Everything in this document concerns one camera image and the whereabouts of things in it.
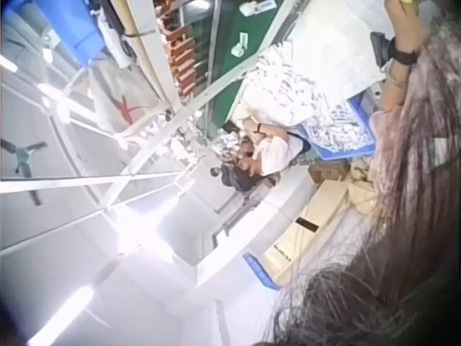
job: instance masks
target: blue container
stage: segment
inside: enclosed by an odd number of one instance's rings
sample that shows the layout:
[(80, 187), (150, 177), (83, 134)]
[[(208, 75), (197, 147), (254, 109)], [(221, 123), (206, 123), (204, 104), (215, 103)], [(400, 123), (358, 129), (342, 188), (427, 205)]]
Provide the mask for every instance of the blue container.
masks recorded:
[(280, 290), (280, 286), (272, 281), (269, 274), (267, 274), (266, 270), (262, 267), (261, 263), (259, 263), (255, 256), (246, 253), (243, 255), (243, 259), (246, 261), (246, 263), (248, 263), (251, 270), (253, 270), (254, 274), (265, 287), (271, 288), (272, 290)]
[(104, 48), (104, 40), (84, 0), (35, 0), (63, 44), (82, 66)]
[[(360, 102), (362, 101), (363, 94), (359, 94), (356, 97), (353, 97), (348, 101), (349, 105), (352, 107), (352, 109), (355, 111), (357, 115), (357, 119), (359, 122), (361, 122), (365, 126), (365, 130), (367, 133), (373, 138), (375, 142), (375, 135), (373, 135), (373, 132), (370, 128), (370, 122), (369, 122), (369, 117), (368, 114), (363, 110), (363, 108), (360, 106)], [(300, 135), (305, 136), (309, 140), (309, 135), (304, 126), (298, 125), (296, 127), (296, 130), (299, 131)], [(339, 160), (339, 159), (350, 159), (353, 157), (358, 157), (358, 156), (370, 156), (375, 153), (376, 150), (376, 144), (370, 144), (368, 146), (364, 146), (360, 149), (357, 150), (349, 150), (349, 151), (340, 151), (338, 153), (334, 153), (332, 151), (329, 151), (328, 149), (322, 148), (321, 146), (318, 146), (314, 143), (310, 143), (311, 146), (317, 151), (317, 154), (322, 158), (324, 161), (333, 161), (333, 160)]]

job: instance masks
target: white shirt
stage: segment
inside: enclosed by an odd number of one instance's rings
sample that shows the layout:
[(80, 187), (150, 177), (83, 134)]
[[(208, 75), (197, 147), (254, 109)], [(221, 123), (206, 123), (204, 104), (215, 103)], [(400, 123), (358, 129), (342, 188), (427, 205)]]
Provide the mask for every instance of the white shirt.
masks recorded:
[(288, 135), (288, 143), (280, 137), (265, 138), (256, 147), (253, 159), (261, 154), (261, 175), (266, 176), (287, 168), (301, 149), (303, 141), (294, 136)]

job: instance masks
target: person in white shirt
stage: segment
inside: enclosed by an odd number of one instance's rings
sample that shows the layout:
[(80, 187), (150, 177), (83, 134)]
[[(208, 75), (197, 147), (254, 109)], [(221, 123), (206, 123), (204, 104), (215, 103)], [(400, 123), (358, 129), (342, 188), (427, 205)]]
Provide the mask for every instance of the person in white shirt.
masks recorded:
[(265, 135), (255, 148), (252, 157), (243, 157), (238, 166), (248, 172), (250, 177), (267, 176), (281, 172), (290, 165), (290, 162), (299, 154), (310, 149), (309, 143), (302, 137), (289, 133), (284, 128), (255, 123), (251, 118), (243, 121), (247, 131)]

